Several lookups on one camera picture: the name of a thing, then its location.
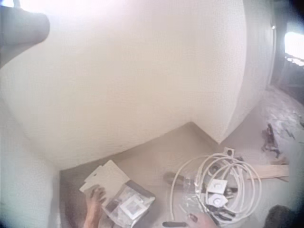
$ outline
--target wooden board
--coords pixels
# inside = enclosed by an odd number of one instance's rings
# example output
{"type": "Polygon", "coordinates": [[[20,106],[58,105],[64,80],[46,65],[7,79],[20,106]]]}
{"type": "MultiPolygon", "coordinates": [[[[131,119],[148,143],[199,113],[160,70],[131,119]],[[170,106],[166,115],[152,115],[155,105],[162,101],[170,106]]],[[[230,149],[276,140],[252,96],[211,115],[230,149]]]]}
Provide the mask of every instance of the wooden board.
{"type": "Polygon", "coordinates": [[[288,165],[256,165],[253,168],[258,173],[261,179],[277,178],[277,177],[288,177],[289,168],[288,165]]]}

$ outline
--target concrete floor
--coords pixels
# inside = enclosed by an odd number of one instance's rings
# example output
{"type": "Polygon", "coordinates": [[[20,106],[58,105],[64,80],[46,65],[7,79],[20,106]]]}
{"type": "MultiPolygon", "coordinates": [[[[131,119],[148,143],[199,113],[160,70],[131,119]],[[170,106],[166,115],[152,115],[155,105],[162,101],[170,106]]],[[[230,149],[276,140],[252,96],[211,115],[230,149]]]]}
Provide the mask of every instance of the concrete floor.
{"type": "MultiPolygon", "coordinates": [[[[90,162],[69,170],[61,171],[60,211],[63,228],[81,228],[86,216],[84,195],[78,190],[84,179],[98,166],[112,159],[132,180],[155,194],[157,200],[150,212],[136,228],[158,228],[162,222],[170,220],[170,186],[163,181],[164,173],[176,172],[188,159],[199,155],[220,152],[223,146],[236,149],[250,164],[269,164],[275,153],[262,152],[261,132],[267,123],[274,127],[280,149],[290,160],[289,183],[278,179],[263,180],[263,198],[254,215],[242,227],[263,227],[269,209],[277,204],[296,209],[301,195],[299,180],[302,178],[304,162],[304,129],[298,122],[298,115],[304,116],[304,107],[290,96],[270,87],[258,106],[252,110],[244,122],[221,144],[216,145],[194,123],[188,123],[162,137],[154,139],[123,153],[90,162]],[[293,133],[295,140],[286,132],[293,133]]],[[[193,172],[195,165],[183,171],[183,175],[193,172]]],[[[175,205],[183,203],[182,191],[175,193],[175,205]]],[[[184,219],[179,208],[177,218],[184,219]]]]}

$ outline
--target person's hand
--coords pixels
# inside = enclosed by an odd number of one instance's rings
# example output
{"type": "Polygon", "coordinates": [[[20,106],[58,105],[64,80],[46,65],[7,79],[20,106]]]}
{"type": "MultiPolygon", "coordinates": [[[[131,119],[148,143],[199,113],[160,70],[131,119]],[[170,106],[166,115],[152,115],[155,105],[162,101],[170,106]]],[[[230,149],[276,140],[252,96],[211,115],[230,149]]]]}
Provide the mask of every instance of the person's hand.
{"type": "Polygon", "coordinates": [[[85,200],[87,214],[85,220],[85,228],[95,228],[101,218],[101,205],[105,201],[105,189],[98,185],[94,185],[85,191],[85,200]]]}
{"type": "Polygon", "coordinates": [[[206,213],[189,214],[187,224],[191,228],[217,228],[213,220],[206,213]]]}

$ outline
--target white wall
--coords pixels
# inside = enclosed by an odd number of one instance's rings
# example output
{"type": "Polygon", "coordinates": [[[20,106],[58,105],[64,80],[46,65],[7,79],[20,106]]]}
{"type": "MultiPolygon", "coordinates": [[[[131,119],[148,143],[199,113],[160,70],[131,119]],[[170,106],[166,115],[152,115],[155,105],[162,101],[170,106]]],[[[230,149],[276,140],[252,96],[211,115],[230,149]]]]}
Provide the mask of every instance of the white wall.
{"type": "Polygon", "coordinates": [[[257,105],[273,68],[273,30],[270,0],[244,0],[247,24],[247,54],[242,87],[225,138],[257,105]]]}
{"type": "Polygon", "coordinates": [[[9,228],[55,228],[59,171],[24,136],[0,100],[1,221],[9,228]]]}
{"type": "Polygon", "coordinates": [[[51,30],[1,69],[1,93],[56,165],[122,152],[188,121],[224,139],[245,67],[242,0],[23,2],[43,9],[51,30]]]}

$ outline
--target wire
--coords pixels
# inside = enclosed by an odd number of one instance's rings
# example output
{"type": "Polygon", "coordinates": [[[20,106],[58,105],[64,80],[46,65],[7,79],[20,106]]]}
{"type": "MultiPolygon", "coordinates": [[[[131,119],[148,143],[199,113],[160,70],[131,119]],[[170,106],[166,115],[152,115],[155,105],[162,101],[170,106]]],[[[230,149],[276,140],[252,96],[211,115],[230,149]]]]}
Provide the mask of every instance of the wire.
{"type": "Polygon", "coordinates": [[[213,217],[222,226],[227,225],[227,224],[234,224],[234,223],[237,223],[237,222],[249,217],[256,210],[256,208],[261,200],[261,196],[262,196],[262,182],[261,182],[259,175],[257,174],[257,172],[254,170],[254,168],[250,164],[248,164],[244,161],[239,161],[239,160],[232,158],[223,153],[215,153],[210,156],[200,156],[200,157],[197,157],[194,159],[190,159],[187,162],[185,162],[178,169],[178,171],[173,179],[173,183],[171,186],[171,194],[170,194],[170,213],[171,213],[172,221],[175,220],[174,211],[173,211],[173,192],[174,192],[175,182],[177,180],[179,173],[185,166],[190,164],[192,161],[197,160],[199,158],[206,158],[206,157],[207,157],[207,159],[205,159],[201,163],[201,165],[199,166],[199,168],[197,170],[197,174],[195,177],[195,194],[197,196],[197,199],[198,199],[200,205],[202,206],[202,210],[213,214],[213,212],[209,211],[206,207],[206,205],[208,204],[208,194],[209,194],[208,189],[210,187],[210,184],[213,179],[218,179],[218,180],[226,179],[228,173],[230,173],[230,175],[232,175],[234,177],[234,180],[237,184],[238,191],[237,191],[234,202],[229,207],[225,205],[224,209],[230,211],[231,213],[235,213],[236,216],[230,217],[229,215],[227,215],[227,217],[230,218],[231,221],[222,220],[215,215],[213,215],[213,217]],[[212,168],[212,166],[215,163],[217,165],[220,165],[220,168],[214,174],[212,174],[210,172],[210,169],[212,168]],[[247,191],[245,188],[244,178],[246,175],[245,176],[243,175],[244,171],[247,172],[247,174],[250,177],[251,191],[247,191]],[[258,187],[256,187],[256,183],[255,183],[253,174],[257,178],[258,187]],[[206,182],[207,175],[210,176],[211,178],[208,181],[208,183],[206,184],[205,182],[206,182]],[[203,188],[204,184],[207,185],[207,190],[206,190],[205,196],[202,197],[201,193],[202,193],[202,188],[203,188]],[[245,204],[245,196],[247,199],[251,199],[247,204],[245,204]]]}

